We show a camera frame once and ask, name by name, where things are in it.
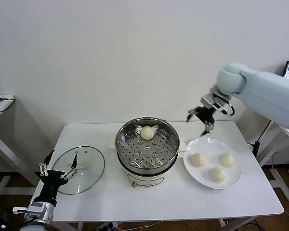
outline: power cord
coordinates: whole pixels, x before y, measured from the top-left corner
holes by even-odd
[[[259,151],[259,147],[260,147],[260,138],[265,135],[265,133],[267,132],[267,130],[270,128],[270,126],[273,124],[273,121],[270,120],[269,123],[265,126],[265,129],[262,131],[262,133],[260,134],[260,136],[258,137],[257,141],[255,141],[254,144],[252,143],[248,143],[248,145],[251,145],[253,147],[252,149],[252,153],[254,154],[255,157],[257,157],[258,155],[258,151]]]
[[[121,230],[121,231],[137,230],[137,229],[142,229],[142,228],[148,228],[148,227],[151,227],[151,226],[157,225],[157,224],[162,223],[162,222],[165,222],[165,221],[164,221],[164,220],[163,220],[163,221],[158,221],[158,222],[155,222],[155,223],[152,224],[152,225],[146,225],[146,226],[136,227],[136,228],[127,229],[127,230],[122,230],[122,229],[120,229],[119,227],[117,227],[117,229],[118,229],[118,230]]]
[[[10,109],[10,107],[12,107],[13,106],[13,104],[15,103],[15,101],[16,101],[16,99],[6,99],[6,98],[0,98],[0,102],[2,102],[2,101],[13,101],[7,108],[5,108],[4,110],[1,110],[0,111],[0,113],[1,112],[5,112],[5,111],[7,111],[7,110],[9,110]]]
[[[234,219],[224,219],[226,225],[227,225],[230,221],[233,221],[233,220],[234,220]],[[247,224],[243,225],[242,227],[244,227],[244,226],[249,226],[249,225],[256,225],[256,226],[258,227],[259,231],[265,231],[265,229],[262,228],[256,220],[254,220],[254,221],[255,221],[255,223],[247,223]]]
[[[196,231],[196,230],[194,229],[194,227],[193,227],[190,223],[188,223],[186,220],[183,220],[183,221],[191,228],[191,230]],[[127,230],[122,230],[122,229],[120,229],[119,227],[117,227],[117,229],[120,230],[120,231],[137,230],[137,229],[142,229],[142,228],[148,228],[148,227],[154,226],[154,225],[159,224],[159,223],[162,223],[162,222],[165,222],[165,220],[155,222],[155,223],[152,224],[152,225],[146,225],[146,226],[136,227],[136,228],[127,229]]]

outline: glass lid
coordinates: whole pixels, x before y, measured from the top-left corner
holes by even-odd
[[[53,166],[53,170],[67,172],[71,169],[74,157],[77,154],[77,173],[67,184],[59,188],[64,194],[79,194],[93,185],[101,178],[105,160],[102,153],[90,146],[72,148],[59,157]]]

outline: white plate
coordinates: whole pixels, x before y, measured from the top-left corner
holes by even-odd
[[[196,139],[186,146],[187,152],[183,160],[189,174],[199,183],[213,189],[228,189],[235,186],[242,177],[242,165],[238,155],[226,144],[211,138]],[[205,156],[205,165],[196,167],[191,162],[191,156],[195,153],[201,153]],[[224,153],[232,154],[236,163],[232,167],[224,167],[219,162],[219,156]],[[226,179],[221,183],[216,183],[209,177],[209,170],[219,167],[227,175]]]

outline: steamed bun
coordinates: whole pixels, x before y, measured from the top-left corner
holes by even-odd
[[[141,138],[145,140],[152,139],[154,137],[154,134],[155,134],[154,129],[149,126],[143,127],[140,131]]]
[[[221,154],[219,160],[224,167],[232,167],[236,163],[234,156],[228,153]]]
[[[222,171],[219,167],[214,167],[211,170],[209,170],[209,176],[212,179],[212,181],[216,183],[220,183],[226,179],[225,172]]]
[[[204,163],[205,163],[204,155],[200,154],[200,153],[196,153],[196,154],[192,155],[191,162],[196,167],[204,166]]]

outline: robotic arm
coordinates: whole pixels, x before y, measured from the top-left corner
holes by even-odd
[[[45,158],[43,163],[39,164],[40,180],[44,183],[38,197],[26,207],[14,207],[13,213],[25,213],[25,219],[32,221],[29,226],[25,226],[21,231],[44,231],[50,226],[53,220],[53,210],[57,205],[57,193],[59,187],[68,183],[68,181],[77,173],[77,154],[73,160],[71,169],[67,172],[48,170],[47,165],[50,162],[54,150]]]
[[[200,100],[203,107],[188,111],[187,122],[196,115],[205,125],[201,136],[211,133],[216,111],[225,115],[234,114],[234,108],[229,103],[231,96],[242,100],[260,115],[289,128],[289,79],[269,72],[258,72],[239,63],[230,63],[219,71],[216,85]]]

